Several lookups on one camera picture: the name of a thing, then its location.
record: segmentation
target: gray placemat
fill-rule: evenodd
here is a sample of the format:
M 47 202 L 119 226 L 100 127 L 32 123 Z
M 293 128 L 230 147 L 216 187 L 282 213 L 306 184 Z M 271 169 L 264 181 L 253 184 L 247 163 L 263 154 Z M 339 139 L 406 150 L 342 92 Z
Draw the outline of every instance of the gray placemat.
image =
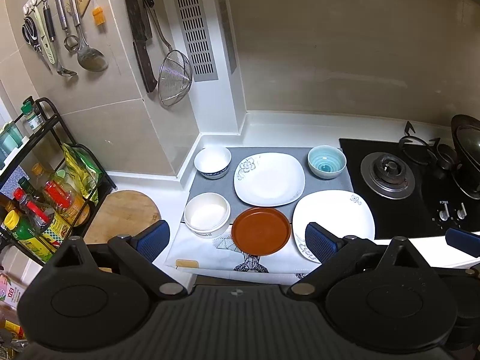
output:
M 249 204 L 242 202 L 237 194 L 235 193 L 235 187 L 233 186 L 233 176 L 235 170 L 237 169 L 238 164 L 246 157 L 251 155 L 266 153 L 266 152 L 277 152 L 289 154 L 295 157 L 298 162 L 303 167 L 305 173 L 305 190 L 300 198 L 295 200 L 292 203 L 285 204 L 283 206 L 275 207 L 277 210 L 281 211 L 291 222 L 293 218 L 293 211 L 297 202 L 306 195 L 311 193 L 325 190 L 344 190 L 353 192 L 352 183 L 350 181 L 350 175 L 347 171 L 347 168 L 333 180 L 321 180 L 316 177 L 311 170 L 308 168 L 307 155 L 310 151 L 310 148 L 306 147 L 229 147 L 230 152 L 232 153 L 232 160 L 230 162 L 230 168 L 227 171 L 227 174 L 218 180 L 209 180 L 203 177 L 199 172 L 195 175 L 193 184 L 190 188 L 190 195 L 188 201 L 193 199 L 195 196 L 200 195 L 205 192 L 215 192 L 223 197 L 230 203 L 231 206 L 231 215 L 230 223 L 232 223 L 237 216 L 239 216 L 243 211 L 253 207 Z

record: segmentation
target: cutting board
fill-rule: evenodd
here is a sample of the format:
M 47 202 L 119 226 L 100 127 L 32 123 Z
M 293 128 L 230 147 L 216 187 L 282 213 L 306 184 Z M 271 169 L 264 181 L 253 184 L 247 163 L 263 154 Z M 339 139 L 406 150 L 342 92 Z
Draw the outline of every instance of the cutting board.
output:
M 105 198 L 83 239 L 87 244 L 101 244 L 119 234 L 135 236 L 159 219 L 160 212 L 147 195 L 114 192 Z

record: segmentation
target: terracotta plate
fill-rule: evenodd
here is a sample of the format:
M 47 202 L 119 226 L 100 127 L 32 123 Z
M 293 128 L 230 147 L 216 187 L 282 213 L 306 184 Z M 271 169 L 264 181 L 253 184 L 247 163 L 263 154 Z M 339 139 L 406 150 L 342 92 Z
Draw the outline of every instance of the terracotta plate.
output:
M 238 248 L 254 256 L 282 249 L 290 238 L 289 220 L 274 208 L 250 208 L 233 222 L 232 238 Z

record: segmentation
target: black metal shelf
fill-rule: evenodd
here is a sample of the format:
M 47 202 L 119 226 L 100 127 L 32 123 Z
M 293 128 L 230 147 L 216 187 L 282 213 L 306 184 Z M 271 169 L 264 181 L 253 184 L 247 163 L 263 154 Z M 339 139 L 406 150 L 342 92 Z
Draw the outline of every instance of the black metal shelf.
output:
M 65 143 L 68 144 L 71 147 L 81 148 L 81 149 L 85 150 L 90 155 L 92 160 L 95 162 L 98 169 L 100 169 L 102 171 L 102 175 L 100 176 L 100 179 L 98 180 L 97 185 L 95 186 L 94 190 L 90 193 L 89 198 L 85 200 L 85 204 L 83 205 L 82 209 L 80 210 L 80 212 L 76 216 L 76 218 L 75 218 L 73 224 L 70 226 L 69 232 L 67 234 L 67 237 L 69 237 L 71 235 L 78 235 L 78 236 L 83 237 L 87 233 L 88 228 L 92 224 L 92 222 L 93 222 L 98 210 L 100 209 L 100 206 L 104 202 L 105 198 L 107 197 L 107 195 L 110 192 L 112 192 L 113 189 L 116 189 L 117 186 L 115 185 L 113 180 L 110 178 L 110 176 L 107 174 L 107 172 L 105 171 L 103 166 L 100 164 L 100 162 L 97 160 L 95 155 L 86 146 L 78 143 L 75 140 L 75 138 L 71 134 L 70 130 L 68 130 L 68 128 L 67 128 L 65 122 L 63 121 L 61 115 L 58 113 L 55 105 L 46 97 L 42 97 L 38 100 L 35 100 L 35 103 L 38 105 L 38 107 L 40 109 L 40 113 L 42 114 L 42 116 L 45 119 L 45 123 L 42 125 L 42 127 L 37 132 L 35 132 L 34 134 L 32 134 L 30 136 L 28 142 L 20 149 L 20 151 L 16 154 L 16 156 L 12 159 L 12 161 L 9 164 L 7 164 L 5 166 L 5 168 L 3 168 L 3 170 L 0 173 L 0 187 L 2 187 L 7 182 L 7 180 L 11 176 L 11 174 L 21 164 L 21 162 L 23 161 L 23 159 L 25 159 L 25 157 L 28 155 L 28 153 L 30 153 L 30 151 L 49 132 L 53 135 L 53 137 L 55 138 L 55 140 L 57 141 L 59 146 L 60 147 L 62 146 L 62 141 L 60 140 L 56 131 L 54 130 L 54 127 L 59 123 L 61 125 L 63 131 L 65 132 L 66 136 L 70 140 L 70 142 L 65 142 Z M 45 109 L 43 108 L 42 103 L 46 103 L 50 106 L 51 110 L 53 111 L 53 115 L 51 117 L 48 117 L 47 114 L 45 113 Z M 16 118 L 15 123 L 20 121 L 22 118 L 23 118 L 23 115 L 20 115 L 18 118 Z M 55 170 L 59 169 L 64 163 L 65 163 L 65 160 L 63 159 L 62 161 L 60 161 L 60 163 L 58 164 L 58 166 L 56 167 Z M 90 197 L 92 197 L 92 195 L 94 194 L 95 191 L 98 191 L 98 203 L 97 203 L 97 205 L 93 204 L 90 201 Z M 90 206 L 90 216 L 88 217 L 88 219 L 85 223 L 82 223 L 81 225 L 75 227 L 74 224 L 76 223 L 76 221 L 80 217 L 80 214 L 82 213 L 83 208 L 87 204 Z M 30 252 L 30 250 L 28 250 L 25 246 L 23 246 L 20 242 L 18 242 L 8 231 L 6 231 L 6 230 L 4 230 L 0 227 L 0 233 L 2 234 L 2 236 L 6 240 L 8 240 L 8 242 L 14 244 L 20 251 L 22 251 L 25 255 L 27 255 L 29 258 L 34 260 L 36 263 L 40 264 L 41 266 L 43 266 L 45 264 L 37 256 L 35 256 L 32 252 Z

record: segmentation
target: backsplash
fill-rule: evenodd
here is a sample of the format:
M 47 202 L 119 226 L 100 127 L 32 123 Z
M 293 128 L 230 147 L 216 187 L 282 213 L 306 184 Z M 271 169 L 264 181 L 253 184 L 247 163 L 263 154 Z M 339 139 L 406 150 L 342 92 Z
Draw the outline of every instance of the backsplash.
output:
M 96 6 L 93 1 L 82 19 L 88 44 L 100 50 L 109 62 L 107 70 L 100 73 L 83 70 L 76 55 L 69 54 L 63 47 L 65 35 L 55 2 L 49 0 L 60 60 L 64 67 L 78 73 L 77 77 L 70 79 L 57 75 L 54 67 L 50 73 L 23 40 L 22 6 L 26 1 L 0 0 L 0 24 L 2 28 L 10 24 L 12 30 L 0 46 L 0 80 L 8 99 L 4 99 L 5 94 L 1 98 L 7 103 L 6 107 L 9 100 L 18 113 L 26 97 L 49 97 L 75 138 L 98 153 L 107 170 L 177 174 L 198 135 L 193 110 L 188 96 L 166 110 L 160 105 L 157 90 L 148 95 L 145 93 L 132 42 L 128 41 L 131 33 L 126 13 L 122 11 L 125 9 L 124 0 L 96 0 L 106 17 L 105 24 L 99 27 L 95 26 L 92 17 Z M 155 0 L 155 3 L 165 36 L 171 39 L 163 0 Z M 68 14 L 67 20 L 70 32 L 74 33 L 73 21 Z M 147 43 L 147 48 L 150 53 L 153 50 L 153 54 L 163 51 L 154 42 Z M 163 55 L 160 60 L 152 58 L 156 74 L 162 60 Z
M 247 110 L 480 116 L 471 0 L 230 0 Z

